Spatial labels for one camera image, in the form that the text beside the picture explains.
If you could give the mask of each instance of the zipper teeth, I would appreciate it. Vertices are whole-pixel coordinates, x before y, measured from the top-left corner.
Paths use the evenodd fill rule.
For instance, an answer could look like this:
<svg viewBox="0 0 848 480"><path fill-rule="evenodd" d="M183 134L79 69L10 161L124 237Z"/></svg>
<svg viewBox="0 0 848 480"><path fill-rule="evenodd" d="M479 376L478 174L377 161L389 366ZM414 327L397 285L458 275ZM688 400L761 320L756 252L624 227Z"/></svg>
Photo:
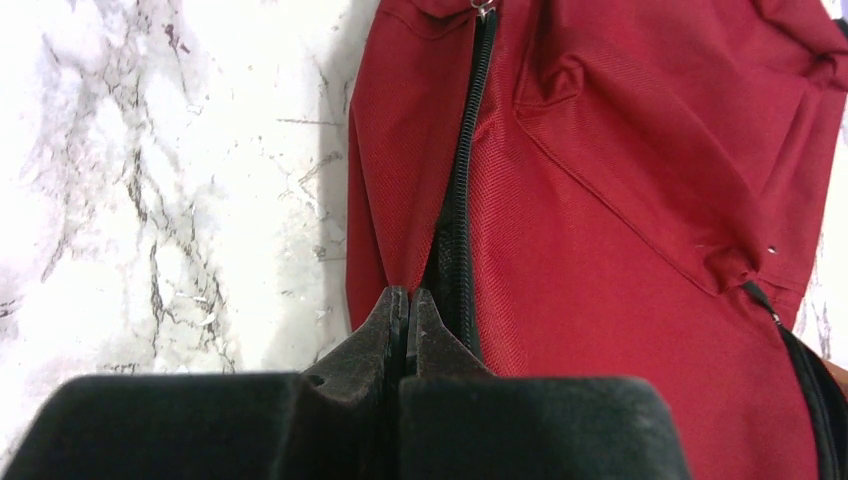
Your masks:
<svg viewBox="0 0 848 480"><path fill-rule="evenodd" d="M807 371L807 377L811 379L815 379L815 373L813 373L813 367L810 365L810 361L804 355L799 355L801 357L801 362L804 364L804 370ZM827 406L825 405L824 398L822 397L821 391L817 385L817 382L813 380L813 394L816 397L816 402L819 404L819 410L822 412L822 416L824 417L824 428L826 430L826 438L833 438L833 431L830 426L830 414L827 412ZM826 442L828 446L828 450L830 450L830 456L833 459L833 469L836 476L834 477L836 480L841 480L842 476L842 466L839 464L839 456L836 454L836 445L833 444L832 441Z"/></svg>
<svg viewBox="0 0 848 480"><path fill-rule="evenodd" d="M456 161L454 167L454 198L453 198L453 222L454 226L454 281L451 282L454 292L458 297L458 315L460 324L460 340L478 357L479 342L474 338L474 291L473 272L471 266L471 228L469 218L469 172L471 164L471 143L474 130L477 127L477 115L483 100L483 91L486 87L486 78L489 73L489 62L492 57L492 48L495 42L495 31L497 30L497 14L490 10L485 17L480 17L476 28L483 28L483 39L480 43L479 58L472 68L473 75L468 90L465 111L462 115L462 126L460 128L459 142L456 149Z"/></svg>

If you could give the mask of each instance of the backpack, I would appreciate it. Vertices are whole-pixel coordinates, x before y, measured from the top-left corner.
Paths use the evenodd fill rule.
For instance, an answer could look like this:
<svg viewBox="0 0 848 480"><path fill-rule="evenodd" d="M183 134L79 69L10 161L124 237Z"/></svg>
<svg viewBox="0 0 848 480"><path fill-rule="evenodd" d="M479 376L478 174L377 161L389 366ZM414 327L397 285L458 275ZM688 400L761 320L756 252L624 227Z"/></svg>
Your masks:
<svg viewBox="0 0 848 480"><path fill-rule="evenodd" d="M791 333L846 55L817 0L382 0L352 326L424 287L496 374L647 379L695 478L848 478L845 398Z"/></svg>

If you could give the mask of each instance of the marble surface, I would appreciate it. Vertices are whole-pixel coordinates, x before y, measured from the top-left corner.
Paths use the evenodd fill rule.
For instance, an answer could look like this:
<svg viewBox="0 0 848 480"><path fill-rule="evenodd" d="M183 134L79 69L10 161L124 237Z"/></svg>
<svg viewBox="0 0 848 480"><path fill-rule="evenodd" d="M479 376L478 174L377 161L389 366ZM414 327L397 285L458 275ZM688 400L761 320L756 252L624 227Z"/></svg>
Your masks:
<svg viewBox="0 0 848 480"><path fill-rule="evenodd" d="M376 3L0 6L0 471L74 376L302 369L346 336L347 107ZM797 331L848 366L838 145Z"/></svg>

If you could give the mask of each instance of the zipper pull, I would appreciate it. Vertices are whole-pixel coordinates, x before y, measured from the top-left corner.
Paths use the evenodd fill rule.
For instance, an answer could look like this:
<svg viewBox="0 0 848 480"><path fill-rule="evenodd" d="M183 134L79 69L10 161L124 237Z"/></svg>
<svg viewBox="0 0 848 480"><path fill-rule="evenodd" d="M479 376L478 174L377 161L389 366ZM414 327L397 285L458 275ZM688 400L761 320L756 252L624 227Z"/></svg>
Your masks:
<svg viewBox="0 0 848 480"><path fill-rule="evenodd" d="M495 10L495 0L471 0L471 8L477 10L477 16L485 22L489 13Z"/></svg>

